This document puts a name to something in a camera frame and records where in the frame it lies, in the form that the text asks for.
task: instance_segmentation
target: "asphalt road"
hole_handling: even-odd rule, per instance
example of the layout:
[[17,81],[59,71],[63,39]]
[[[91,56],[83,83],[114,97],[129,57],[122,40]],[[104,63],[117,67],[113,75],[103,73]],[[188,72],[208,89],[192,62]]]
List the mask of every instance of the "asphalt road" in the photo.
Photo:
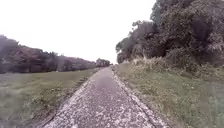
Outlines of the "asphalt road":
[[94,74],[44,128],[153,128],[110,68]]

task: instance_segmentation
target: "overcast sky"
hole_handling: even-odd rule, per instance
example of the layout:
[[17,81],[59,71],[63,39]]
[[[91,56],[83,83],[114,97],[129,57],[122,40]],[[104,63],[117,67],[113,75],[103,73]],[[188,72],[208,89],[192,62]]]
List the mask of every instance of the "overcast sky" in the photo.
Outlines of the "overcast sky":
[[0,34],[66,56],[116,62],[132,22],[149,20],[155,0],[0,0]]

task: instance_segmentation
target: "foliage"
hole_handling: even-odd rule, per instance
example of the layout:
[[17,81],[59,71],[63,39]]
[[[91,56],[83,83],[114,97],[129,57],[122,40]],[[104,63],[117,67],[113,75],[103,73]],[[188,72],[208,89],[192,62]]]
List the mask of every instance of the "foliage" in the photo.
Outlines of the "foliage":
[[126,85],[164,117],[171,128],[223,128],[224,68],[202,66],[198,77],[179,69],[158,72],[154,67],[148,68],[132,63],[113,67],[129,83]]
[[99,58],[96,60],[96,66],[97,67],[108,67],[108,66],[110,66],[110,61]]
[[22,46],[17,41],[0,35],[0,73],[75,71],[94,67],[94,62]]
[[[134,22],[133,31],[117,44],[118,63],[163,57],[178,67],[223,65],[223,11],[221,0],[157,0],[152,21]],[[180,64],[182,57],[188,59]]]

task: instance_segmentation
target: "green grass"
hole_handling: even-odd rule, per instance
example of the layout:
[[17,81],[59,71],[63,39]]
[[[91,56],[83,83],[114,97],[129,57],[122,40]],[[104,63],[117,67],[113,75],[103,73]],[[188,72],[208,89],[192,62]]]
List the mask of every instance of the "green grass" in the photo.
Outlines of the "green grass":
[[215,70],[216,75],[211,77],[195,77],[187,73],[180,75],[183,73],[179,71],[147,70],[132,64],[114,69],[122,80],[131,83],[130,88],[140,92],[146,104],[165,115],[172,127],[223,128],[223,70]]
[[97,70],[0,74],[0,127],[31,127],[55,111]]

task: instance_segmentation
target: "vegetation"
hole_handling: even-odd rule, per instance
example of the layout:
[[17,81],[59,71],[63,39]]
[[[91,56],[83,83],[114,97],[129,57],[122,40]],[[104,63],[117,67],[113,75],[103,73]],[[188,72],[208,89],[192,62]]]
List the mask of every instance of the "vegetation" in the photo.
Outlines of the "vegetation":
[[41,49],[19,45],[17,41],[0,35],[0,73],[76,71],[95,67],[95,62],[43,52]]
[[116,45],[117,61],[163,57],[189,72],[207,63],[223,65],[223,11],[221,0],[157,0],[152,21],[134,22]]
[[96,60],[96,66],[97,67],[108,67],[108,66],[110,66],[110,61],[99,58]]
[[140,60],[113,69],[172,128],[222,128],[224,69],[201,68],[202,76],[196,77],[183,70],[164,70],[160,61]]
[[115,72],[172,127],[224,126],[224,1],[156,0],[116,45]]
[[45,119],[97,70],[0,74],[0,127],[31,127]]

